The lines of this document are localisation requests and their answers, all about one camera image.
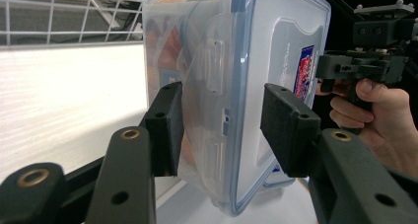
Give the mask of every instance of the colorful label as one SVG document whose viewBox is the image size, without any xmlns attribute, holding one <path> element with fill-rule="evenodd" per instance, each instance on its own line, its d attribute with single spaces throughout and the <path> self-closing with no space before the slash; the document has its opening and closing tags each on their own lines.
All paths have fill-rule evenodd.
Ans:
<svg viewBox="0 0 418 224">
<path fill-rule="evenodd" d="M 276 164 L 276 166 L 274 167 L 273 173 L 276 173 L 276 172 L 280 172 L 280 165 L 279 164 Z"/>
<path fill-rule="evenodd" d="M 302 49 L 293 92 L 298 98 L 300 98 L 303 101 L 305 100 L 305 97 L 308 95 L 308 92 L 310 90 L 313 57 L 313 45 Z"/>
</svg>

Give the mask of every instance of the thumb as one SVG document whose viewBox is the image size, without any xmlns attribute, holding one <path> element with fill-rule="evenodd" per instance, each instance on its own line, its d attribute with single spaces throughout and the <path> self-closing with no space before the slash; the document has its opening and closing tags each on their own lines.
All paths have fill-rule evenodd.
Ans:
<svg viewBox="0 0 418 224">
<path fill-rule="evenodd" d="M 356 92 L 365 102 L 374 103 L 385 109 L 409 107 L 409 95 L 401 89 L 388 89 L 385 84 L 363 79 L 357 83 Z"/>
</svg>

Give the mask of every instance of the brass insert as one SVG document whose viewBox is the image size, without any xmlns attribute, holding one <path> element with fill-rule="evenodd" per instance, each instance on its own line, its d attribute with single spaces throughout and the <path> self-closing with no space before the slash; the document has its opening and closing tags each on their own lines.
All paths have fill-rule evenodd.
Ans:
<svg viewBox="0 0 418 224">
<path fill-rule="evenodd" d="M 33 187 L 37 184 L 43 182 L 49 176 L 48 169 L 34 169 L 28 171 L 21 175 L 18 179 L 18 186 L 19 187 Z"/>
<path fill-rule="evenodd" d="M 343 131 L 334 131 L 331 133 L 331 136 L 343 142 L 351 141 L 351 136 Z"/>
<path fill-rule="evenodd" d="M 123 139 L 134 139 L 140 134 L 138 129 L 127 129 L 120 134 Z"/>
</svg>

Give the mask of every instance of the finger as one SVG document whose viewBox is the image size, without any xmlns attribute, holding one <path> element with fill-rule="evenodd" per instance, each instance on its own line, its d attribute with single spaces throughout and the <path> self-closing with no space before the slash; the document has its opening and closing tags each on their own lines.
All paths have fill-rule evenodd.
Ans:
<svg viewBox="0 0 418 224">
<path fill-rule="evenodd" d="M 375 118 L 371 112 L 354 106 L 342 97 L 333 98 L 330 104 L 337 112 L 362 123 L 371 122 Z"/>
<path fill-rule="evenodd" d="M 386 85 L 369 79 L 359 81 L 356 92 L 361 100 L 379 104 L 387 110 L 409 107 L 409 95 L 405 91 L 388 89 Z"/>
<path fill-rule="evenodd" d="M 363 128 L 365 126 L 363 122 L 355 120 L 336 110 L 332 110 L 329 113 L 329 117 L 331 117 L 331 119 L 334 120 L 334 122 L 336 122 L 339 126 L 343 126 L 347 128 Z"/>
</svg>

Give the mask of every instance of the human hand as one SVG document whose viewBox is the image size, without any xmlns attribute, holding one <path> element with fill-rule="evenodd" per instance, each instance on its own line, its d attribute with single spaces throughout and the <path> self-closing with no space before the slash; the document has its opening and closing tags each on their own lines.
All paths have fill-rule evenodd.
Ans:
<svg viewBox="0 0 418 224">
<path fill-rule="evenodd" d="M 346 101 L 350 83 L 335 84 L 330 117 L 338 125 L 363 128 L 359 137 L 389 168 L 418 178 L 418 131 L 409 107 L 409 95 L 400 89 L 388 89 L 368 79 L 356 86 L 358 97 L 373 103 L 372 111 Z M 316 89 L 317 95 L 324 95 Z"/>
</svg>

